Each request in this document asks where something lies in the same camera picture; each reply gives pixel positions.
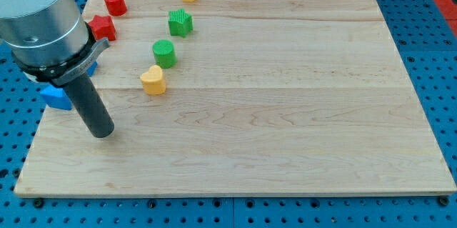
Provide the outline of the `blue block behind arm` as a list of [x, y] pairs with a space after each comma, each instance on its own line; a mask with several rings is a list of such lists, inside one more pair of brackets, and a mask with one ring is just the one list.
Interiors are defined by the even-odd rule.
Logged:
[[94, 62], [87, 70], [86, 70], [86, 73], [92, 77], [94, 75], [94, 72], [96, 71], [96, 68], [98, 66], [98, 63], [97, 62]]

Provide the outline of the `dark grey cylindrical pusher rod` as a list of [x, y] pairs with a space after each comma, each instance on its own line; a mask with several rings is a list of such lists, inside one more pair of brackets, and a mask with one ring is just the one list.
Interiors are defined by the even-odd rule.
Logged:
[[114, 131], [114, 122], [87, 73], [70, 81], [63, 89], [94, 137], [104, 138]]

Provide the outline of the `black flange clamp ring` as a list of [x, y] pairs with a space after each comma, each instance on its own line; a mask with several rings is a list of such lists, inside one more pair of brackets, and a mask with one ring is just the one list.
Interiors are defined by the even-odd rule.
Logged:
[[12, 58], [28, 79], [35, 82], [48, 82], [57, 87], [73, 81], [75, 78], [85, 74], [86, 71], [96, 62], [99, 55], [109, 48], [109, 40], [102, 38], [95, 40], [91, 27], [85, 23], [89, 38], [82, 50], [70, 57], [69, 60], [54, 66], [36, 67], [25, 64], [12, 50]]

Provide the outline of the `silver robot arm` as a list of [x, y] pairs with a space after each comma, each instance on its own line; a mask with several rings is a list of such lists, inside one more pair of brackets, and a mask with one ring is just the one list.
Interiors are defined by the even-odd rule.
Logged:
[[1, 0], [1, 40], [32, 80], [62, 88], [94, 137], [114, 122], [87, 70], [109, 47], [95, 39], [75, 0]]

